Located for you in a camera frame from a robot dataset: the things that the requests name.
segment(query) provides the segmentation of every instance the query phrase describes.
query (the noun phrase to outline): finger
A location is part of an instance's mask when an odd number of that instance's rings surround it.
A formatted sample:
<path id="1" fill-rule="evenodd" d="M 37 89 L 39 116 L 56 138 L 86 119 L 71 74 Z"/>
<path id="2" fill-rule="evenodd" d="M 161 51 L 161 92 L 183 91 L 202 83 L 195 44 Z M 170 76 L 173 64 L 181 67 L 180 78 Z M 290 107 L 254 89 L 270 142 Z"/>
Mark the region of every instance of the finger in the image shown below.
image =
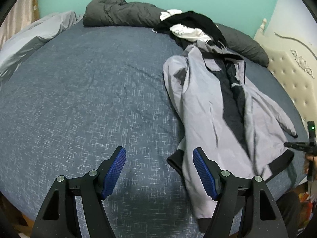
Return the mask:
<path id="1" fill-rule="evenodd" d="M 314 156 L 312 156 L 312 155 L 306 154 L 306 155 L 305 155 L 305 158 L 306 158 L 307 160 L 309 160 L 309 161 L 314 161 Z"/>
<path id="2" fill-rule="evenodd" d="M 307 159 L 305 159 L 304 168 L 308 168 L 308 166 L 309 166 L 309 161 Z"/>

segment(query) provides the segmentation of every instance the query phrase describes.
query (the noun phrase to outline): wooden floor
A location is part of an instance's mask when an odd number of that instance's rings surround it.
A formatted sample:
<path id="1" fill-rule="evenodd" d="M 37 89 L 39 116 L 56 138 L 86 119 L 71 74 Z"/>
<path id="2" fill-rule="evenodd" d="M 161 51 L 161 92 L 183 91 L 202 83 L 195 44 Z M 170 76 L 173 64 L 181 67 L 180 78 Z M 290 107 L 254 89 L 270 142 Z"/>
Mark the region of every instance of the wooden floor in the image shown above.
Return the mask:
<path id="1" fill-rule="evenodd" d="M 34 221 L 22 214 L 2 194 L 0 194 L 0 207 L 17 233 L 23 233 L 26 236 L 31 235 Z"/>

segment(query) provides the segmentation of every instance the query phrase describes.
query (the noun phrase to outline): black clamp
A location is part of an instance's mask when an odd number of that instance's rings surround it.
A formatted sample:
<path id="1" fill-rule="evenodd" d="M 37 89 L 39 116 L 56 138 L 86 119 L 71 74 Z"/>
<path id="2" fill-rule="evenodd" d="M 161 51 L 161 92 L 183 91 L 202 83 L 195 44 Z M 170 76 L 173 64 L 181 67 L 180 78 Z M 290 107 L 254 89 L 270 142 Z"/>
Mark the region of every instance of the black clamp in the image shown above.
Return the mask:
<path id="1" fill-rule="evenodd" d="M 238 196 L 245 197 L 238 238 L 288 237 L 281 213 L 262 177 L 235 177 L 209 160 L 201 148 L 194 150 L 193 161 L 207 195 L 218 201 L 204 238 L 229 237 Z"/>
<path id="2" fill-rule="evenodd" d="M 58 176 L 42 203 L 31 238 L 81 238 L 75 196 L 81 196 L 90 237 L 115 238 L 101 201 L 113 192 L 125 162 L 126 150 L 117 147 L 97 170 L 72 179 Z"/>

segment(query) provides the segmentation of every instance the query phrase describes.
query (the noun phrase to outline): blue gripper pad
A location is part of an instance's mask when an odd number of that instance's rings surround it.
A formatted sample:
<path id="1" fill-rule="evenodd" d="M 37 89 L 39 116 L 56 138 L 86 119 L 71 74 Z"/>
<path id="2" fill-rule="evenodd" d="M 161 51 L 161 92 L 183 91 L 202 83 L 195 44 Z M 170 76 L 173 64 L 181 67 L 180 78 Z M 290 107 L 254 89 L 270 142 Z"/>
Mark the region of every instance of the blue gripper pad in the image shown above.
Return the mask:
<path id="1" fill-rule="evenodd" d="M 216 191 L 215 179 L 211 175 L 197 149 L 194 149 L 193 151 L 193 161 L 206 194 L 214 201 L 217 200 L 219 195 Z"/>
<path id="2" fill-rule="evenodd" d="M 126 150 L 124 148 L 120 149 L 120 152 L 114 159 L 108 173 L 106 174 L 103 182 L 103 190 L 101 192 L 102 199 L 111 195 L 114 191 L 116 183 L 119 179 L 123 166 L 126 162 Z"/>

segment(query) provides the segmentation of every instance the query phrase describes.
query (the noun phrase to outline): hand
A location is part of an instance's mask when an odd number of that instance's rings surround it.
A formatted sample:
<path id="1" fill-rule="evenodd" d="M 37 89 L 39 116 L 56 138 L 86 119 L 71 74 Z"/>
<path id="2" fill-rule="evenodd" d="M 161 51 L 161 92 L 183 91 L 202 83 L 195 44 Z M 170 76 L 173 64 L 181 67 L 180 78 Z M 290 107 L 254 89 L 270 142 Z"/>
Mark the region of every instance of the hand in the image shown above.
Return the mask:
<path id="1" fill-rule="evenodd" d="M 305 155 L 305 163 L 304 163 L 304 173 L 305 174 L 308 174 L 308 166 L 309 166 L 309 162 L 310 161 L 313 161 L 314 162 L 314 165 L 315 165 L 315 170 L 317 170 L 317 156 L 312 156 L 310 154 L 306 154 Z"/>

